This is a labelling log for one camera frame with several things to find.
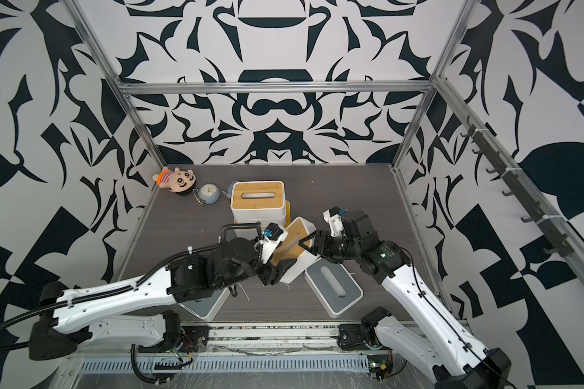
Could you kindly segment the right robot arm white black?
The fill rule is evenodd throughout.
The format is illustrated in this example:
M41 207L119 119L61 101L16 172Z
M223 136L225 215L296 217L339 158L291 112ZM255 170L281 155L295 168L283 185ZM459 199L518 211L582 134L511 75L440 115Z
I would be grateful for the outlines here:
M360 210L324 212L329 230L299 241L306 251L334 264L353 260L393 296L423 332L417 335L379 307L362 318L366 342L389 348L424 373L436 388L504 388L512 362L488 348L454 318L423 282L411 254L383 240Z

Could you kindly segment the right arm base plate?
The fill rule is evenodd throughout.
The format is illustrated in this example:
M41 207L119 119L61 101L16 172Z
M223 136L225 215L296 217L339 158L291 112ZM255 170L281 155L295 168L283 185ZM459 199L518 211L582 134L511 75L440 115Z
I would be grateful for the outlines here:
M337 345L344 351L382 349L375 332L364 324L340 324Z

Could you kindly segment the wood tissue box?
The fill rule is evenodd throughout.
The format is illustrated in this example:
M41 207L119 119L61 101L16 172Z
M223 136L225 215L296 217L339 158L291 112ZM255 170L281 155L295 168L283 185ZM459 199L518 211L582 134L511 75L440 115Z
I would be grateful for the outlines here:
M238 182L230 201L236 222L256 222L283 217L286 207L282 181Z
M318 257L303 249L299 242L316 231L316 226L303 217L295 218L287 227L288 235L282 245L276 249L271 264L283 270L280 283L290 284Z

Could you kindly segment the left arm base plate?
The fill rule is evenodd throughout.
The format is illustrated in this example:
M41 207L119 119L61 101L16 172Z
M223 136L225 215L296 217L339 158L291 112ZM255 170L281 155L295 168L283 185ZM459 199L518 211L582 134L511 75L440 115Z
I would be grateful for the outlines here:
M205 347L209 340L209 326L183 326L178 334L164 335L163 341L151 347L138 346L138 353L192 353Z

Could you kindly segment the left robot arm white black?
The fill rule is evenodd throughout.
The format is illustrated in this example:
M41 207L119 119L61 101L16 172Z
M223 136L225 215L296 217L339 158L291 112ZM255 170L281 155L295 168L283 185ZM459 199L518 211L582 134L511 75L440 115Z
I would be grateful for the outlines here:
M136 330L113 329L122 315L203 300L251 277L275 285L297 263L274 259L279 244L235 238L172 254L141 277L90 289L46 285L40 306L0 324L0 352L25 348L33 361L66 357L104 337L166 351L180 337L176 314L144 319Z

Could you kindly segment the yellow top tissue box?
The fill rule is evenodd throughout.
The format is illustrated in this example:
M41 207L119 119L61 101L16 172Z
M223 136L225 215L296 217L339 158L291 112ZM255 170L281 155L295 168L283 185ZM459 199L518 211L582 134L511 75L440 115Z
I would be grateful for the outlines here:
M272 223L278 224L282 227L287 227L290 223L290 202L286 201L285 213L283 217L263 219L261 222L261 230L264 231ZM237 238L245 238L248 240L255 239L257 237L257 230L253 229L238 229L235 230L235 235Z

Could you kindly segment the grey top tissue box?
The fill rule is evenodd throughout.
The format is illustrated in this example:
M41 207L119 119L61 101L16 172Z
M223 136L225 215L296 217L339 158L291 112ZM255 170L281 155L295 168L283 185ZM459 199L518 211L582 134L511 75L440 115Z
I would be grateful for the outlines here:
M331 319L363 298L362 288L342 264L319 259L305 270L304 278Z
M222 306L230 296L228 289L217 290L209 298L185 301L179 305L197 319L206 323L214 321Z

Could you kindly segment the wood top tissue box front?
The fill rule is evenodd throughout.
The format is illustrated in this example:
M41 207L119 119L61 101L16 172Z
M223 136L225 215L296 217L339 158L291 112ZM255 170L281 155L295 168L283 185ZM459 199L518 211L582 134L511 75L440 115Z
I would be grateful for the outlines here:
M295 218L287 227L288 235L282 245L276 249L271 264L283 270L280 283L290 284L318 257L303 249L299 242L316 231L316 226L303 217Z

